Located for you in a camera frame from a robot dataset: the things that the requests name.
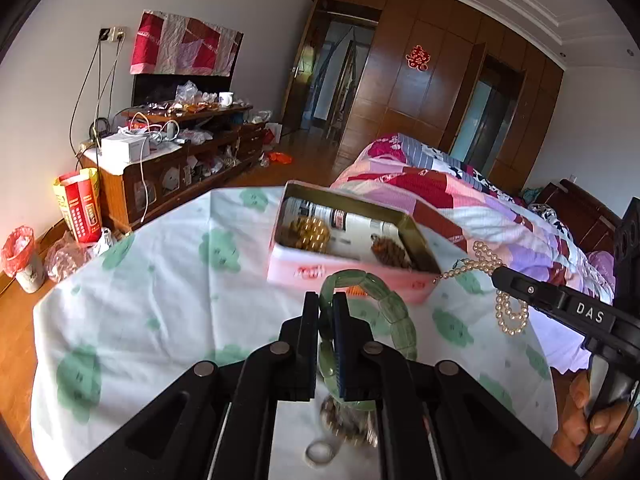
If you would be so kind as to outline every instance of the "white mug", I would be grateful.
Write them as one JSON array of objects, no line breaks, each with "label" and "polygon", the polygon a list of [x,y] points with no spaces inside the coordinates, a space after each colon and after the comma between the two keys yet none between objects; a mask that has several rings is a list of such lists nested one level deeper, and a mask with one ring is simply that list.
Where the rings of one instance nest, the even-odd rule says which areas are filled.
[{"label": "white mug", "polygon": [[220,92],[218,102],[221,106],[231,106],[234,103],[233,92]]}]

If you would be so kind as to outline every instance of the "power outlet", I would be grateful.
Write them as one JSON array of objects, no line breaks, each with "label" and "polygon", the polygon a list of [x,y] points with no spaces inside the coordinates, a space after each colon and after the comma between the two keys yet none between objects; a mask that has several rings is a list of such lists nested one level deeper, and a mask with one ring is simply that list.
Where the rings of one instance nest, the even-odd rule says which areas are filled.
[{"label": "power outlet", "polygon": [[98,38],[100,41],[109,41],[110,43],[114,43],[115,41],[124,40],[126,33],[126,27],[101,28]]},{"label": "power outlet", "polygon": [[109,37],[107,41],[114,43],[115,41],[122,41],[126,35],[125,27],[111,27],[109,29]]}]

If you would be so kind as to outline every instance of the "pearl necklace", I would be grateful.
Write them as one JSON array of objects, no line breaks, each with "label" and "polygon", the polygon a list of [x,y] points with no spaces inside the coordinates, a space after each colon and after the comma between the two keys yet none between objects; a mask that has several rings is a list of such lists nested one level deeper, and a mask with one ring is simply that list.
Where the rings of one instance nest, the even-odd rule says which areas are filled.
[{"label": "pearl necklace", "polygon": [[[466,258],[462,260],[462,267],[443,272],[435,281],[437,282],[437,280],[455,278],[468,270],[481,270],[485,274],[491,276],[495,269],[503,265],[503,262],[498,255],[489,249],[487,244],[484,242],[474,242],[474,251],[476,252],[476,258],[478,258],[478,261]],[[529,319],[529,305],[522,300],[518,300],[518,303],[520,304],[520,312],[516,314],[511,310],[510,296],[506,292],[496,290],[495,318],[498,320],[498,326],[505,334],[521,334],[522,330],[527,325],[527,319]],[[520,325],[516,328],[510,328],[505,323],[505,319],[519,321]]]}]

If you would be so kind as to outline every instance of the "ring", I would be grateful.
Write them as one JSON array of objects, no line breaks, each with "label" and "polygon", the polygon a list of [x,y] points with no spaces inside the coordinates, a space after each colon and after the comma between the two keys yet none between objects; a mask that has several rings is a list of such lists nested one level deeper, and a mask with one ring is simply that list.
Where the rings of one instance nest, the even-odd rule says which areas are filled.
[{"label": "ring", "polygon": [[324,467],[335,458],[335,449],[325,440],[315,440],[305,449],[305,461],[311,467]]}]

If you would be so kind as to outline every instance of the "gold beads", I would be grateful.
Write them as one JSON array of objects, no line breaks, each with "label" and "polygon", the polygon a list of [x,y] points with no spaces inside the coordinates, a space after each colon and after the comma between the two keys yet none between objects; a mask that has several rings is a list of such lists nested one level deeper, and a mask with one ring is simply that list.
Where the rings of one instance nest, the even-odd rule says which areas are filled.
[{"label": "gold beads", "polygon": [[297,235],[296,248],[314,253],[326,252],[331,233],[327,225],[319,218],[299,216],[290,226]]}]

